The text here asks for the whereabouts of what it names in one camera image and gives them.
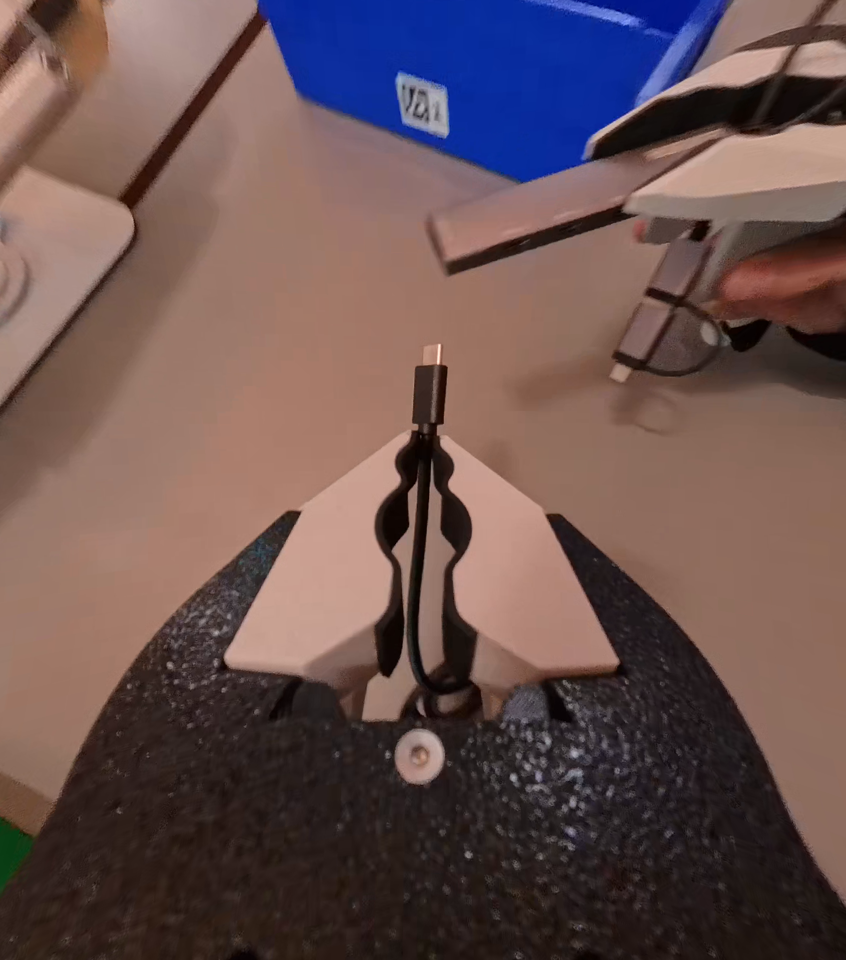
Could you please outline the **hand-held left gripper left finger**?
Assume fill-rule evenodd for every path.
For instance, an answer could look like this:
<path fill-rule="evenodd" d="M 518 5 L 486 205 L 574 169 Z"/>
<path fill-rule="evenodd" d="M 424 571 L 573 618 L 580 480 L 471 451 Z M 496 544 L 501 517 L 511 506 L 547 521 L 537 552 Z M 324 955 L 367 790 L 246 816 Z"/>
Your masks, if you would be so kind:
<path fill-rule="evenodd" d="M 363 714 L 392 584 L 375 520 L 400 484 L 395 460 L 408 438 L 396 435 L 303 505 L 224 654 L 228 669 L 322 683 L 344 714 Z"/>

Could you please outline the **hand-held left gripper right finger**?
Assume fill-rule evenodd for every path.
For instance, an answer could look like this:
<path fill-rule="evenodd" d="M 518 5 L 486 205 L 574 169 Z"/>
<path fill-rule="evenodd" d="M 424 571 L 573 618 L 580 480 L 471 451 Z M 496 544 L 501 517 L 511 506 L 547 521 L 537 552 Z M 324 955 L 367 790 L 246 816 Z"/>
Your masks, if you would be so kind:
<path fill-rule="evenodd" d="M 433 451 L 443 653 L 498 716 L 518 688 L 614 674 L 611 646 L 543 508 L 451 438 Z"/>

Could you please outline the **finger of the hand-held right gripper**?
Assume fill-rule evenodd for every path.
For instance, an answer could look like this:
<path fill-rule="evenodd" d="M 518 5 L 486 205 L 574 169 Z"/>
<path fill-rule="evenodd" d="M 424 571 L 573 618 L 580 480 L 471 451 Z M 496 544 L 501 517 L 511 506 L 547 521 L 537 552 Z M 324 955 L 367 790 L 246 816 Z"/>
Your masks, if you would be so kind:
<path fill-rule="evenodd" d="M 700 222 L 824 224 L 846 213 L 846 124 L 722 138 L 629 196 L 641 241 L 662 245 Z"/>
<path fill-rule="evenodd" d="M 742 47 L 598 130 L 584 159 L 596 162 L 713 131 L 741 131 L 777 76 L 794 81 L 804 98 L 830 90 L 846 79 L 846 37 L 769 37 Z"/>

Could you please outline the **grey usb hub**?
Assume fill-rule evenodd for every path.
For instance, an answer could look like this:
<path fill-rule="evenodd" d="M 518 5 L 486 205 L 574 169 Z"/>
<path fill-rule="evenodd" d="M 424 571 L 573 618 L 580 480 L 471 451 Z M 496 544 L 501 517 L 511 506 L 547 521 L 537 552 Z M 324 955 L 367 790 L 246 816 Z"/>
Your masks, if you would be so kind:
<path fill-rule="evenodd" d="M 433 213 L 427 235 L 453 276 L 627 219 L 629 196 L 674 162 L 639 151 L 588 162 Z"/>

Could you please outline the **blue plastic bin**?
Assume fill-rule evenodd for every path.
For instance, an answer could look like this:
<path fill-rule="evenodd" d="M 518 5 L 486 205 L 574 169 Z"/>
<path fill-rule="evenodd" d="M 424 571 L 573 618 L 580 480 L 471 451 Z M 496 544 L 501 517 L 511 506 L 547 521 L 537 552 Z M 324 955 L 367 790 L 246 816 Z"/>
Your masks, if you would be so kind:
<path fill-rule="evenodd" d="M 297 93 L 532 181 L 686 78 L 726 1 L 261 1 Z"/>

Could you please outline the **person's right hand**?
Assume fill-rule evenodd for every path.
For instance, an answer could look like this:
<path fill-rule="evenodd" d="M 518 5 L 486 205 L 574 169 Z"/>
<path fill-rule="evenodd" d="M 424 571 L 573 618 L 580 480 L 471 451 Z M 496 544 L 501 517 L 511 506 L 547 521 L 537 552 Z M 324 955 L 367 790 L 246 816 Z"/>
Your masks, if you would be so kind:
<path fill-rule="evenodd" d="M 720 279 L 707 306 L 727 321 L 846 333 L 846 220 L 741 261 Z"/>

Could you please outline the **white stand base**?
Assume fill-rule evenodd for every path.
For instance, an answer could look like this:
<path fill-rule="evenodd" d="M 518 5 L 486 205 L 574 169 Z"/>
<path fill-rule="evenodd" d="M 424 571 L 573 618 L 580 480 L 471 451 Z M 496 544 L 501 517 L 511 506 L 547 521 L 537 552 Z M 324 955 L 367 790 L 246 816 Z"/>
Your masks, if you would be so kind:
<path fill-rule="evenodd" d="M 31 169 L 0 198 L 0 410 L 136 232 L 124 203 Z"/>

